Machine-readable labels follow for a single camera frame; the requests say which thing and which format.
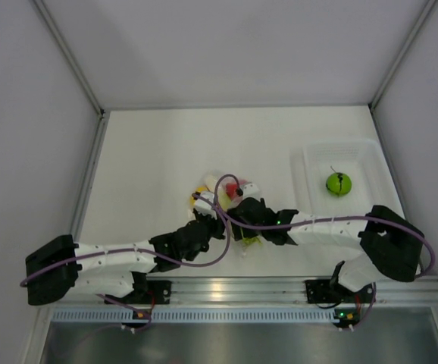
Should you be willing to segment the pale green toy celery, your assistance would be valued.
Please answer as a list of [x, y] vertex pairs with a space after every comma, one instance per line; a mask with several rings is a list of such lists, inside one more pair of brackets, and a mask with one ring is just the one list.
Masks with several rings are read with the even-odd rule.
[[262, 245], [261, 239], [260, 237], [256, 236], [256, 237], [243, 237], [241, 239], [241, 244], [242, 246], [247, 249], [250, 246], [255, 246], [255, 245]]

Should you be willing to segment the red toy pepper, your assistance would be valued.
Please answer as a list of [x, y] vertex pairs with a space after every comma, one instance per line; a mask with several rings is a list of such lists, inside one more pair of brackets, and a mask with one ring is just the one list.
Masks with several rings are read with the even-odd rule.
[[226, 194], [230, 199], [235, 199], [236, 197], [241, 196], [242, 194], [239, 193], [239, 190], [239, 184], [226, 183], [225, 185]]

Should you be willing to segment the clear polka dot zip bag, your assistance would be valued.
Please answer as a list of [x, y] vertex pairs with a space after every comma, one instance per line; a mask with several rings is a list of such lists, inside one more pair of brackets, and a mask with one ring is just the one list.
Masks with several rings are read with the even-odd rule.
[[[217, 188], [217, 201], [218, 201], [219, 206], [226, 213], [228, 213], [228, 209], [231, 209], [231, 208], [238, 206], [244, 199], [241, 196], [238, 196], [235, 199], [230, 199], [227, 196], [226, 191], [225, 191], [226, 183], [239, 184], [239, 188], [240, 188], [240, 186], [242, 184], [245, 184], [245, 183], [248, 183], [251, 181], [247, 180], [247, 179], [240, 178], [240, 177], [238, 178], [238, 180], [235, 180], [233, 177], [225, 177], [221, 182], [219, 182], [218, 180], [223, 175], [224, 174], [219, 172], [219, 171], [210, 172], [202, 178], [202, 182], [197, 187], [206, 186], [209, 189], [209, 191], [211, 191], [214, 194], [215, 187], [217, 184], [219, 184], [219, 187]], [[196, 217], [197, 215], [199, 215], [199, 214], [192, 210], [192, 200], [189, 198], [188, 217], [190, 219], [197, 219], [197, 217]], [[231, 225], [230, 225], [230, 230], [231, 230], [231, 235], [232, 235], [231, 239], [234, 239]], [[232, 247], [233, 247], [233, 251], [243, 259], [245, 257], [247, 257], [249, 251], [256, 251], [256, 250], [259, 250], [261, 248], [261, 246], [255, 245], [255, 246], [250, 246], [249, 248], [245, 249], [241, 244], [241, 240], [235, 241], [234, 243], [232, 243]]]

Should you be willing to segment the green toy pepper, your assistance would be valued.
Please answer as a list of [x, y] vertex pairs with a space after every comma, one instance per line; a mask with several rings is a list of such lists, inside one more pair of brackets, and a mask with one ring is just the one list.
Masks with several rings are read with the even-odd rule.
[[349, 175], [336, 171], [330, 167], [332, 174], [328, 176], [325, 182], [327, 191], [334, 196], [346, 196], [352, 191], [352, 179]]

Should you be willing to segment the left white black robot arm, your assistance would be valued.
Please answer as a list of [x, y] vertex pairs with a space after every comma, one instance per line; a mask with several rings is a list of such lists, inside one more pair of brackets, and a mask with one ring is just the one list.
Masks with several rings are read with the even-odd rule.
[[20, 285], [31, 306], [55, 303], [68, 294], [127, 298], [139, 303], [148, 293], [147, 276], [178, 268], [214, 265], [219, 258], [197, 263], [213, 239], [229, 242], [223, 218], [200, 215], [174, 232], [137, 243], [78, 243], [70, 234], [51, 240], [25, 259], [27, 276]]

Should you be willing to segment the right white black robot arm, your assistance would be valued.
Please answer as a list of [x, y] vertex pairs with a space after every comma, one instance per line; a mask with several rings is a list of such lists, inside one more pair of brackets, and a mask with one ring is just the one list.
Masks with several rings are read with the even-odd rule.
[[409, 283], [421, 275], [424, 235], [393, 210], [375, 205], [361, 216], [325, 218], [296, 209], [274, 211], [263, 199], [245, 198], [227, 210], [235, 239], [261, 237], [275, 246], [353, 249], [340, 258], [330, 278], [330, 292], [347, 301], [383, 278]]

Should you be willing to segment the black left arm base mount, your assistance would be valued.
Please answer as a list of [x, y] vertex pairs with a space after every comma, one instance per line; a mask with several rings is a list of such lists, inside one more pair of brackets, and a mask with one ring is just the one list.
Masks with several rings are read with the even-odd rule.
[[171, 298], [172, 282], [168, 280], [139, 281], [124, 297], [106, 295], [107, 298], [127, 305], [168, 305]]

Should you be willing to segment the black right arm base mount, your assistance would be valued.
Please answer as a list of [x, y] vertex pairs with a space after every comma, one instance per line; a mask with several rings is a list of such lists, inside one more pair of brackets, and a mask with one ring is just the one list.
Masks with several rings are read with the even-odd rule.
[[330, 278], [305, 281], [307, 302], [309, 304], [329, 309], [343, 303], [351, 303], [354, 300], [356, 293], [339, 283], [339, 273], [345, 263], [345, 261], [338, 263]]

